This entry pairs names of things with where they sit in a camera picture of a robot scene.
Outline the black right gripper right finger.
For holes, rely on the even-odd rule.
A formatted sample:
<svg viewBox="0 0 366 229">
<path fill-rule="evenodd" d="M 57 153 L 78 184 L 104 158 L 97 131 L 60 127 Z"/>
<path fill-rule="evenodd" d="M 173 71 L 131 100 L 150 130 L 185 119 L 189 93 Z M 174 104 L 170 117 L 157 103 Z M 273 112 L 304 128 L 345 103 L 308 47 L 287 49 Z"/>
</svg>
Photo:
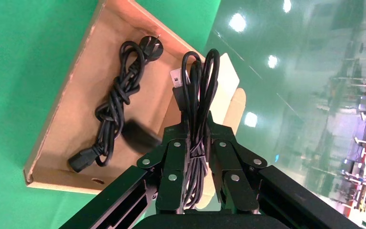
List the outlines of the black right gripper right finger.
<svg viewBox="0 0 366 229">
<path fill-rule="evenodd" d="M 207 116 L 211 142 L 209 166 L 216 195 L 222 210 L 258 212 L 257 173 L 267 167 L 267 161 L 239 144 L 231 127 L 214 122 Z"/>
</svg>

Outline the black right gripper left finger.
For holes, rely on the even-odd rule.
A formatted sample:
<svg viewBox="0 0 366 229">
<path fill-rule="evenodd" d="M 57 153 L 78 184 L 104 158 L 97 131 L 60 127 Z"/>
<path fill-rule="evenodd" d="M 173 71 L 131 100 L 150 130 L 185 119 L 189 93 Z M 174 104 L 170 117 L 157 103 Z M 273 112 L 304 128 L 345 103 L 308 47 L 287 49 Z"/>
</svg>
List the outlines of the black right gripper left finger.
<svg viewBox="0 0 366 229">
<path fill-rule="evenodd" d="M 165 128 L 162 143 L 137 160 L 137 166 L 148 171 L 147 183 L 155 184 L 157 212 L 183 210 L 188 125 L 187 113 L 182 112 L 179 124 Z"/>
</svg>

